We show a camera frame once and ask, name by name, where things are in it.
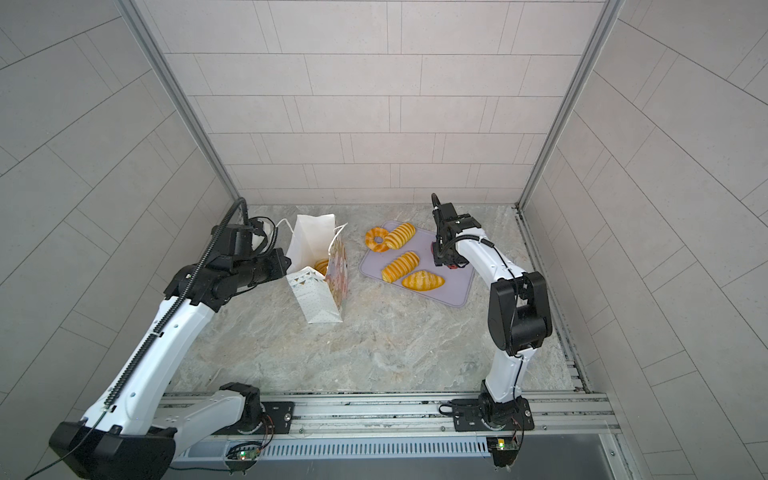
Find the lilac plastic tray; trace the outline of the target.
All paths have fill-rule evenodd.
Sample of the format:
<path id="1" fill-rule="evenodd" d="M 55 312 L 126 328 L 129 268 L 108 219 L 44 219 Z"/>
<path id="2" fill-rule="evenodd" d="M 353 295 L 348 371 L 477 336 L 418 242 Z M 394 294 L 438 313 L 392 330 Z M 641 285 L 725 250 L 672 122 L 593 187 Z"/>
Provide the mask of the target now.
<path id="1" fill-rule="evenodd" d="M 437 266 L 433 258 L 432 233 L 408 223 L 389 221 L 365 234 L 368 252 L 363 257 L 363 275 L 432 298 L 452 307 L 462 307 L 469 296 L 474 270 L 467 266 Z"/>

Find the white cartoon paper bag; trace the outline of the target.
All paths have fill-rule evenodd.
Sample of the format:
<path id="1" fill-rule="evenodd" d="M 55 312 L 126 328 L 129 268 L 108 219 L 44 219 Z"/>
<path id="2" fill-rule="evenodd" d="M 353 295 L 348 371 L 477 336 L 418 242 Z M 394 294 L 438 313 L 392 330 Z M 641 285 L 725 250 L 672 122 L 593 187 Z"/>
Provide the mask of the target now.
<path id="1" fill-rule="evenodd" d="M 286 279 L 309 324 L 342 321 L 349 291 L 344 229 L 333 214 L 299 214 L 289 226 Z"/>

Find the twisted fake bread top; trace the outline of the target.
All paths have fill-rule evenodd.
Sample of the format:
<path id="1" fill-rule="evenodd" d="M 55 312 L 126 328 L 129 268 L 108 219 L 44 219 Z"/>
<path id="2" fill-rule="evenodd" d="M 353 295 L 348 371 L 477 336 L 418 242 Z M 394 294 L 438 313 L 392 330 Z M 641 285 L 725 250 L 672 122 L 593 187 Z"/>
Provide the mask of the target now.
<path id="1" fill-rule="evenodd" d="M 314 269 L 315 269 L 315 270 L 316 270 L 318 273 L 320 273 L 321 275 L 323 275 L 323 276 L 327 276 L 327 275 L 328 275 L 328 270 L 329 270 L 329 264 L 330 264 L 330 259 L 329 259 L 329 258 L 326 258 L 326 259 L 324 259 L 324 260 L 318 261 L 318 262 L 317 262 L 317 263 L 314 265 Z"/>

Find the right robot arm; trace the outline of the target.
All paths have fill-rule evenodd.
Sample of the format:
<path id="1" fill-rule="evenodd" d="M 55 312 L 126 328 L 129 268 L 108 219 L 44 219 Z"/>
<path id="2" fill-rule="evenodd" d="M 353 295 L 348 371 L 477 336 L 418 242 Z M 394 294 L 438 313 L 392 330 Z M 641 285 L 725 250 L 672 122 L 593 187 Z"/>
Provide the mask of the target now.
<path id="1" fill-rule="evenodd" d="M 457 213 L 435 194 L 431 201 L 434 263 L 450 269 L 470 266 L 489 287 L 487 325 L 496 352 L 481 384 L 479 417 L 491 430 L 531 430 L 522 380 L 537 349 L 553 333 L 546 280 L 503 255 L 474 217 Z"/>

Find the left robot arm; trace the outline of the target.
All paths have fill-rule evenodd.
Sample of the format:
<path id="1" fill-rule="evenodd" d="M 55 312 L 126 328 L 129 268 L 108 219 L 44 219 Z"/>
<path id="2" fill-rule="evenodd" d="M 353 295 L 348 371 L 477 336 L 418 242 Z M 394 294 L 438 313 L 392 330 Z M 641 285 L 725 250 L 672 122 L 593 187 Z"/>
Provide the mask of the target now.
<path id="1" fill-rule="evenodd" d="M 180 269 L 164 291 L 155 319 L 119 375 L 76 421 L 60 423 L 50 448 L 81 479 L 160 479 L 174 458 L 222 429 L 273 430 L 258 388 L 238 382 L 181 411 L 156 411 L 181 360 L 202 329 L 233 297 L 285 277 L 290 259 L 271 253 L 219 256 Z"/>

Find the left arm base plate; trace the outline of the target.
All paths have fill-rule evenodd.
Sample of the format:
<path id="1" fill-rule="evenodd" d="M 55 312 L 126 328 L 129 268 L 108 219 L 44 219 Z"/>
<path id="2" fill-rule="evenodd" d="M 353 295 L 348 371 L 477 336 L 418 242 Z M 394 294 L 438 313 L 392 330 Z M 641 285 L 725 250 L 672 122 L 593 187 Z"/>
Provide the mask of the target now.
<path id="1" fill-rule="evenodd" d="M 256 422 L 241 423 L 226 426 L 213 433 L 221 435 L 265 435 L 267 428 L 278 435 L 288 434 L 296 404 L 291 401 L 262 401 L 262 417 Z"/>

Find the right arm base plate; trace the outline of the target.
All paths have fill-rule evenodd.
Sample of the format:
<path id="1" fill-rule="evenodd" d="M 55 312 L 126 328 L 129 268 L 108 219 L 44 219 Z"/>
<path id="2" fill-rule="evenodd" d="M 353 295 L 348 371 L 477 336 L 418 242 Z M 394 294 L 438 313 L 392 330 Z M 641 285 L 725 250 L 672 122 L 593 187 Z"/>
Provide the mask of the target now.
<path id="1" fill-rule="evenodd" d="M 524 397 L 496 404 L 477 399 L 454 399 L 441 404 L 438 412 L 453 420 L 457 432 L 531 431 L 532 410 Z"/>

